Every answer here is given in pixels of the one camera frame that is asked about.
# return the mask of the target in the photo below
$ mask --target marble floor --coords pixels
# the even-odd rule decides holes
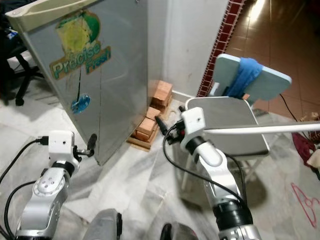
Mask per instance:
[[[22,107],[16,107],[14,101],[9,106],[0,102],[2,171],[23,145],[37,136],[47,135],[50,130],[72,130],[76,144],[85,146],[59,103],[48,104],[45,97],[36,98],[37,94],[26,96]],[[177,108],[180,104],[175,100],[172,102],[172,112],[166,121],[168,125],[179,118]],[[291,121],[273,113],[255,113],[261,124]],[[270,154],[247,184],[248,204],[262,239],[319,239],[319,180],[303,165],[290,134],[265,137]],[[204,192],[194,196],[192,191],[181,190],[181,173],[166,161],[162,139],[158,134],[149,152],[124,143],[103,167],[99,167],[93,158],[82,161],[80,171],[72,177],[70,195],[61,210],[54,239],[82,239],[88,223],[100,210],[107,208],[115,208],[122,213],[122,240],[158,240],[162,226],[173,221],[190,226],[201,240],[218,239],[216,220]],[[36,144],[14,165],[0,187],[2,226],[5,201],[12,189],[35,180],[47,165],[47,147]],[[200,190],[203,187],[197,179],[193,184]],[[15,207],[9,211],[12,229],[17,227],[30,195],[30,187],[26,187],[13,199]],[[310,199],[310,207],[304,205],[303,208],[300,201],[306,198]]]

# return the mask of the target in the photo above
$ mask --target white wall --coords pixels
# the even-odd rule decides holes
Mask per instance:
[[[149,79],[198,92],[228,0],[149,0]]]

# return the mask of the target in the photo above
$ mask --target connector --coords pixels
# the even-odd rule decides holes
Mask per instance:
[[[41,136],[36,139],[37,143],[40,143],[41,145],[48,146],[49,145],[49,136]]]

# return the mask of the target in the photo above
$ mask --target red fabric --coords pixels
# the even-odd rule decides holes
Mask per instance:
[[[312,153],[310,153],[310,150],[313,152],[316,151],[315,145],[310,142],[308,139],[306,139],[304,136],[300,135],[299,133],[292,133],[292,140],[295,146],[295,149],[297,150],[298,154],[303,160],[303,164],[305,166],[311,167],[307,161],[311,157]]]

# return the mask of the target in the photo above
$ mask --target refrigerator door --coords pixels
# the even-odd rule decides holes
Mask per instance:
[[[103,165],[147,110],[147,0],[38,0],[8,12]]]

